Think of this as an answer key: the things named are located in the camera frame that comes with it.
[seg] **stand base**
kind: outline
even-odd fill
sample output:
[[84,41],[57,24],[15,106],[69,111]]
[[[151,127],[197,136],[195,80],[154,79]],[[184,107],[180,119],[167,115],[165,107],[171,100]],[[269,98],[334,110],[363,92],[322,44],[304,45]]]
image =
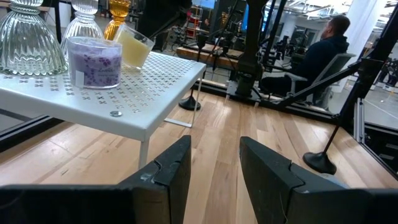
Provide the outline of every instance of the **stand base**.
[[236,101],[242,101],[245,103],[260,103],[261,99],[257,94],[254,92],[254,90],[251,90],[251,96],[242,96],[239,94],[236,94],[236,89],[238,88],[238,83],[236,81],[230,80],[228,83],[228,88],[226,90],[226,94],[232,99]]
[[329,160],[328,154],[325,152],[307,152],[304,154],[303,160],[306,165],[319,173],[334,175],[337,171],[336,166]]
[[[194,97],[192,95],[190,95],[188,98],[186,99],[182,99],[178,105],[186,110],[190,110],[193,111],[195,110],[195,104],[197,103],[197,101],[194,99]],[[198,102],[198,106],[197,106],[197,110],[200,110],[200,103]]]

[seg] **glass candle holder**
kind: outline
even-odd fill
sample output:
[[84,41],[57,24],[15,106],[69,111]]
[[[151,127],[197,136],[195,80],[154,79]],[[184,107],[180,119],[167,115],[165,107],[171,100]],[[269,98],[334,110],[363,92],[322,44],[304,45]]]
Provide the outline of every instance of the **glass candle holder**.
[[69,23],[61,42],[63,55],[68,60],[68,37],[82,36],[103,39],[104,35],[94,21],[94,14],[98,10],[98,0],[71,0],[76,10],[76,18]]
[[113,40],[115,33],[120,25],[124,24],[124,20],[129,14],[130,4],[130,0],[109,0],[109,9],[113,15],[113,20],[105,28],[105,39]]
[[11,0],[0,25],[0,72],[55,75],[68,69],[60,44],[39,17],[43,0]]
[[113,88],[120,83],[122,46],[110,40],[69,37],[68,61],[72,85]]
[[114,40],[122,45],[123,62],[138,69],[142,68],[155,44],[125,24],[120,26]]

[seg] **table leg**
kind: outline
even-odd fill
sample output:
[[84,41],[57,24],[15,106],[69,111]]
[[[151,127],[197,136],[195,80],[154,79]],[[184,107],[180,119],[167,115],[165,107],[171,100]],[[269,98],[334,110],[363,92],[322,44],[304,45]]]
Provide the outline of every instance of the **table leg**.
[[141,146],[139,148],[138,169],[143,168],[147,164],[148,149],[149,149],[149,139],[141,142]]
[[172,123],[172,124],[177,124],[180,126],[184,126],[187,128],[192,128],[193,126],[193,122],[195,122],[195,115],[197,113],[197,107],[198,107],[198,101],[199,101],[199,93],[200,93],[200,88],[201,88],[201,81],[202,81],[202,77],[200,77],[200,81],[199,81],[199,87],[198,87],[198,93],[197,93],[197,102],[195,103],[195,109],[193,110],[193,118],[192,118],[192,123],[186,123],[186,122],[182,122],[182,121],[177,121],[174,119],[170,119],[170,118],[166,118],[164,119],[164,121]]

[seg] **amber glass vase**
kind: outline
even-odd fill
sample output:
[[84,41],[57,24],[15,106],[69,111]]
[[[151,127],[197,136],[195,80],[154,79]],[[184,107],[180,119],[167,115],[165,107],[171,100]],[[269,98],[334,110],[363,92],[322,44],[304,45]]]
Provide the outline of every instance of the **amber glass vase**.
[[109,22],[105,29],[105,39],[113,40],[121,24],[124,24],[126,16],[129,14],[130,0],[110,0],[109,8],[113,15],[113,20]]

